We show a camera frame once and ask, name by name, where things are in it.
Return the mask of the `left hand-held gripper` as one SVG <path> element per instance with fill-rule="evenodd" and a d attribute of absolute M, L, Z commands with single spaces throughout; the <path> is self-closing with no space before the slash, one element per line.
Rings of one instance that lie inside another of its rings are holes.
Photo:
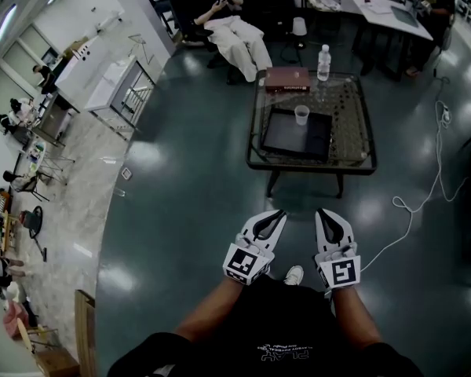
<path fill-rule="evenodd" d="M 230 244 L 226 254 L 223 271 L 234 281 L 250 286 L 260 276 L 270 270 L 275 258 L 273 250 L 287 223 L 287 214 L 283 210 L 269 210 L 256 214 L 243 226 L 243 234 L 238 234 Z M 258 237 L 258 243 L 252 243 L 248 237 Z"/>

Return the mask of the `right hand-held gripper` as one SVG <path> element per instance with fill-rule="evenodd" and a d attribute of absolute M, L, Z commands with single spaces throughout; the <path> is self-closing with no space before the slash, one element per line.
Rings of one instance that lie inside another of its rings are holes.
<path fill-rule="evenodd" d="M 352 226 L 342 216 L 322 208 L 315 212 L 315 225 L 318 254 L 314 261 L 325 288 L 334 290 L 358 284 L 360 256 L 356 254 Z M 327 242 L 340 248 L 327 251 Z"/>

